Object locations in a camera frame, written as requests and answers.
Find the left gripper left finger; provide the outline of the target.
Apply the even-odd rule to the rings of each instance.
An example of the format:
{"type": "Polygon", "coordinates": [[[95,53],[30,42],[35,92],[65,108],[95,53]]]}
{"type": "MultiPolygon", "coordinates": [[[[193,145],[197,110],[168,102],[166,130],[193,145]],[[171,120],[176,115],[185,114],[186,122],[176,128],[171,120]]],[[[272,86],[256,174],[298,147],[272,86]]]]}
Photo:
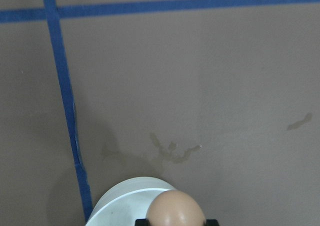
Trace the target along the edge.
{"type": "Polygon", "coordinates": [[[135,226],[150,226],[150,222],[147,218],[136,219],[135,226]]]}

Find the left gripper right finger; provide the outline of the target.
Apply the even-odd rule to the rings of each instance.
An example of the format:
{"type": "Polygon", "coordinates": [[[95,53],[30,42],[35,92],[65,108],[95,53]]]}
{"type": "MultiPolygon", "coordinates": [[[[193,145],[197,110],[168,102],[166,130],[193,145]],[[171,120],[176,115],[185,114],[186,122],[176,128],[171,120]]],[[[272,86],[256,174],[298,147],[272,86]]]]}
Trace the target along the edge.
{"type": "Polygon", "coordinates": [[[219,222],[216,219],[207,219],[204,226],[219,226],[219,222]]]}

